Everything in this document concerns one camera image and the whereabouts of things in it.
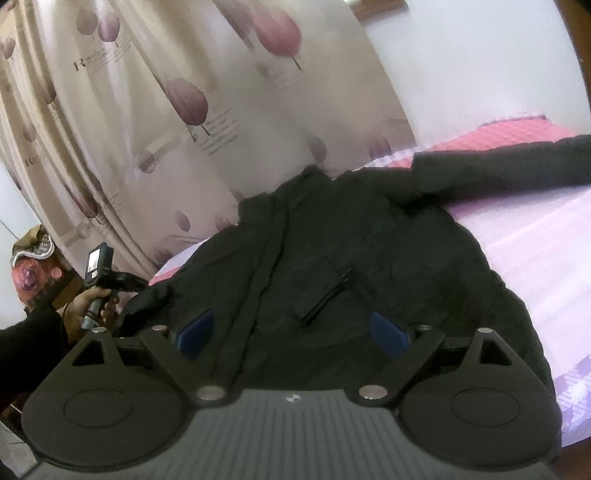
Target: curtain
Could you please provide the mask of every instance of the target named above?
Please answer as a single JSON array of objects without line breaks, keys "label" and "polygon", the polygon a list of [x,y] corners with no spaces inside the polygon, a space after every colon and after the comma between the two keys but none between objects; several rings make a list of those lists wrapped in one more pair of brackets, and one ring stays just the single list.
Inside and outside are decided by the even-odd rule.
[{"label": "curtain", "polygon": [[150,277],[317,164],[415,144],[342,0],[11,0],[0,155],[78,272]]}]

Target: white screen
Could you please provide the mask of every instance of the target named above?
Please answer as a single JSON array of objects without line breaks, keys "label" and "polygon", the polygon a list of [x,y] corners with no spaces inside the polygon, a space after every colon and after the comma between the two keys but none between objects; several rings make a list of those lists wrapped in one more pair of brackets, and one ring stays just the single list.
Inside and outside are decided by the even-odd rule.
[{"label": "white screen", "polygon": [[88,270],[87,272],[92,272],[96,270],[96,267],[99,266],[99,257],[100,257],[100,249],[93,251],[90,256],[88,257]]}]

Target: purple plaid pattern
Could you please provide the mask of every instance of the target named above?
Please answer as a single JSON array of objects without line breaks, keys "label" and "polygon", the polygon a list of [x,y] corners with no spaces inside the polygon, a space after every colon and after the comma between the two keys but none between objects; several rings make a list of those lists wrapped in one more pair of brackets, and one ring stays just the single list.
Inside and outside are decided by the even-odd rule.
[{"label": "purple plaid pattern", "polygon": [[554,380],[562,412],[562,445],[591,436],[591,356]]}]

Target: hand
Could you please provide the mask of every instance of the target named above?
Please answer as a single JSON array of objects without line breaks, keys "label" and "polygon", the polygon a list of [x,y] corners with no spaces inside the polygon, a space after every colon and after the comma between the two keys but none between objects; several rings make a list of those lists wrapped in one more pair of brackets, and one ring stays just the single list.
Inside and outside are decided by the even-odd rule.
[{"label": "hand", "polygon": [[[58,313],[63,319],[64,326],[66,327],[68,343],[77,342],[84,335],[84,332],[80,330],[80,327],[82,326],[84,315],[86,315],[86,311],[90,307],[91,302],[94,299],[104,299],[110,296],[111,293],[112,291],[107,288],[92,287],[78,295],[69,305],[67,305],[67,307],[58,310]],[[105,304],[105,309],[100,313],[103,325],[108,329],[113,328],[113,325],[115,324],[118,303],[119,297],[109,300]]]}]

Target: gray ribbed surface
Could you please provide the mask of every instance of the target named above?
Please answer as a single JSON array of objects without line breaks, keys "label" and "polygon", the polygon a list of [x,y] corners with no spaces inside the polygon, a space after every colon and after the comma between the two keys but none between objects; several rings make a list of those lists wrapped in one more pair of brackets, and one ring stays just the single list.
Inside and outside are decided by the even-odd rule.
[{"label": "gray ribbed surface", "polygon": [[43,464],[28,480],[556,480],[544,465],[469,472],[410,443],[383,409],[343,392],[245,391],[235,404],[202,410],[168,451],[123,471],[73,473]]}]

